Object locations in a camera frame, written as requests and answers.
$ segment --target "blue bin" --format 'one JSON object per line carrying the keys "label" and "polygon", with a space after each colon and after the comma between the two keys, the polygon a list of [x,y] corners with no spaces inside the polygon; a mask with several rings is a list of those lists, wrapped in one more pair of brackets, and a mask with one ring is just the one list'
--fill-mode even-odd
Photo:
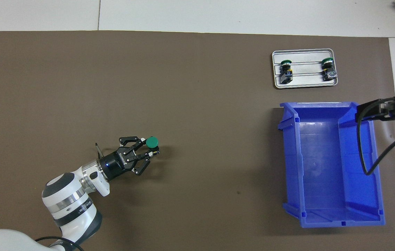
{"label": "blue bin", "polygon": [[[379,168],[366,176],[360,165],[354,102],[282,103],[287,213],[302,227],[384,225]],[[374,126],[361,126],[369,168],[377,158]]]}

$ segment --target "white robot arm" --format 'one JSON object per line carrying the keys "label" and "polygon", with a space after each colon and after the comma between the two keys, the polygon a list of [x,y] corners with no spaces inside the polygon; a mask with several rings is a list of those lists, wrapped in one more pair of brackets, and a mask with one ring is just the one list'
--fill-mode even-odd
{"label": "white robot arm", "polygon": [[[0,229],[0,251],[72,251],[95,234],[102,223],[102,215],[88,194],[98,191],[102,196],[107,196],[110,180],[127,171],[141,175],[150,164],[150,158],[159,154],[155,137],[123,137],[119,142],[121,146],[107,156],[103,156],[95,144],[98,159],[71,173],[64,173],[46,184],[41,195],[43,203],[60,228],[62,239],[46,248],[24,233]],[[135,151],[143,145],[147,145],[149,150],[136,154]]]}

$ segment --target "metal tray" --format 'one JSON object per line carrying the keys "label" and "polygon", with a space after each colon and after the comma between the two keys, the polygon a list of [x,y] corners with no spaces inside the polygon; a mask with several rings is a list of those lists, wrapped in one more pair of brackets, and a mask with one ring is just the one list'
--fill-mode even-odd
{"label": "metal tray", "polygon": [[[323,81],[322,60],[325,58],[333,58],[333,65],[337,70],[334,52],[331,49],[274,51],[272,53],[272,68],[275,86],[278,89],[286,89],[336,85],[338,78],[334,78],[331,81]],[[293,80],[288,84],[281,84],[280,63],[286,59],[292,61]]]}

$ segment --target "green button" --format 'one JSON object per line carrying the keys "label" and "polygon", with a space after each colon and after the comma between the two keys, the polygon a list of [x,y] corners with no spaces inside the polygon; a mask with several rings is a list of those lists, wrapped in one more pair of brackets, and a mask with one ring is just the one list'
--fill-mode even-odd
{"label": "green button", "polygon": [[159,145],[159,140],[156,137],[150,137],[146,140],[146,145],[149,148],[156,148]]}
{"label": "green button", "polygon": [[325,58],[322,60],[322,64],[324,64],[326,61],[333,61],[333,58]]}
{"label": "green button", "polygon": [[290,61],[289,59],[283,60],[280,64],[284,64],[284,63],[292,63],[292,61]]}

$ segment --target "brown tabletop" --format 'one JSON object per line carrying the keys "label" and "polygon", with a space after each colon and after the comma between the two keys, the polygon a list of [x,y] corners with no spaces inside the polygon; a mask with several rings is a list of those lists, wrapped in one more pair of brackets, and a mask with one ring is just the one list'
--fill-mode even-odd
{"label": "brown tabletop", "polygon": [[[331,48],[334,87],[277,90],[275,50]],[[387,38],[164,32],[0,32],[0,228],[59,235],[50,179],[118,147],[161,154],[111,193],[85,250],[395,250],[395,149],[380,164],[387,224],[302,229],[286,201],[279,103],[394,95]],[[376,122],[378,149],[395,122]]]}

